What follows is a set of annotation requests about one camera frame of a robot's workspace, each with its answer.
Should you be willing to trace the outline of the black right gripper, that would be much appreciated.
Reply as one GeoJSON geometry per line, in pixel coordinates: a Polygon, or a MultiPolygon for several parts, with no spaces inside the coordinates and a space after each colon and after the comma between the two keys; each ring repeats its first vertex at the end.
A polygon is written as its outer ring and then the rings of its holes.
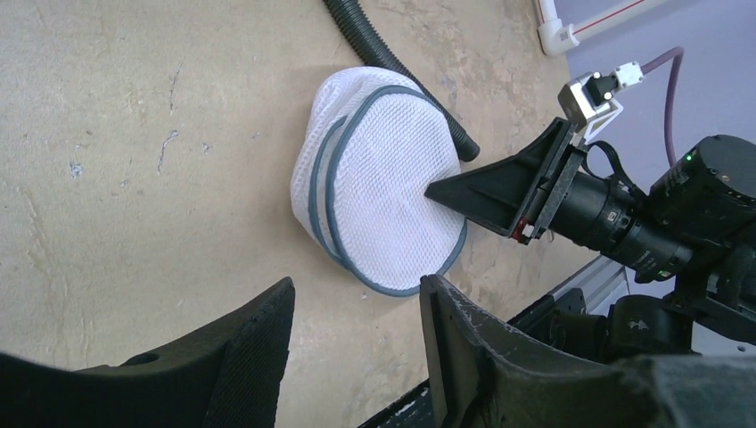
{"type": "Polygon", "coordinates": [[[575,128],[556,118],[516,154],[432,182],[424,196],[520,243],[548,229],[635,270],[641,284],[680,273],[691,246],[643,212],[645,194],[619,163],[607,178],[580,170],[587,152],[569,147],[575,128]]]}

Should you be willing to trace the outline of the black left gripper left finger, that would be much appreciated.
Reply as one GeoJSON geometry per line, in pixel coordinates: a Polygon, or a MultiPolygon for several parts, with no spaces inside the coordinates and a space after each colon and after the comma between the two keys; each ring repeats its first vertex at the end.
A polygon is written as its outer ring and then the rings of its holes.
{"type": "Polygon", "coordinates": [[[283,278],[225,316],[119,366],[68,371],[1,357],[4,427],[272,427],[295,288],[283,278]]]}

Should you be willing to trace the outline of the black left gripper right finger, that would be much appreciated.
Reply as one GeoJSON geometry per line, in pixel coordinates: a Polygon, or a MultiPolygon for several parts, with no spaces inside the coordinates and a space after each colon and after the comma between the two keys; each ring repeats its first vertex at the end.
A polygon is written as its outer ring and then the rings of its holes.
{"type": "Polygon", "coordinates": [[[642,356],[610,365],[539,342],[442,276],[420,307],[438,427],[752,427],[755,361],[642,356]]]}

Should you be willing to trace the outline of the white mesh laundry bag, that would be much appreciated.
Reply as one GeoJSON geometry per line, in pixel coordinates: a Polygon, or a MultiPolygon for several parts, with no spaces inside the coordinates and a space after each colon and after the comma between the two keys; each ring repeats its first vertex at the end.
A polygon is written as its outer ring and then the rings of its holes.
{"type": "Polygon", "coordinates": [[[411,79],[359,66],[318,88],[292,172],[292,212],[328,256],[370,289],[418,293],[464,248],[464,217],[430,200],[460,172],[446,119],[411,79]]]}

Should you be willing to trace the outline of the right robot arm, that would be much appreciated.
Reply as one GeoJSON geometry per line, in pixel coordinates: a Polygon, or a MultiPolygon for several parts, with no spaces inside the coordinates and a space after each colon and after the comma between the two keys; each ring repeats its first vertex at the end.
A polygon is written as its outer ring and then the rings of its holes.
{"type": "Polygon", "coordinates": [[[755,146],[708,136],[644,191],[604,141],[612,174],[588,167],[591,145],[557,118],[520,152],[431,183],[426,196],[518,243],[551,231],[631,269],[639,284],[673,280],[669,294],[627,295],[604,316],[557,309],[534,337],[608,363],[688,354],[694,325],[755,341],[755,146]]]}

